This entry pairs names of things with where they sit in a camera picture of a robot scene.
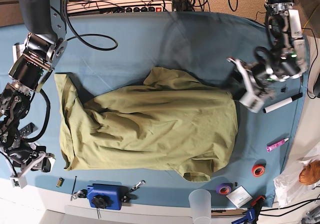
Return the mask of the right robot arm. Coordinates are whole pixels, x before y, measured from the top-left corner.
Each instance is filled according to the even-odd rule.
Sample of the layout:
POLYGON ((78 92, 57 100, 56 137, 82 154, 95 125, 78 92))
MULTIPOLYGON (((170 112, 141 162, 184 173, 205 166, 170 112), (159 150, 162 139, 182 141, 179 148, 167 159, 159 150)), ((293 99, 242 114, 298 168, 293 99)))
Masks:
POLYGON ((68 0, 18 0, 28 35, 22 54, 11 67, 8 83, 0 96, 0 153, 6 158, 11 178, 19 180, 28 171, 50 172, 53 155, 44 146, 32 147, 45 133, 51 112, 43 85, 67 47, 67 31, 73 26, 67 14, 68 0), (46 111, 40 132, 32 138, 19 132, 19 124, 30 111, 36 93, 46 111))

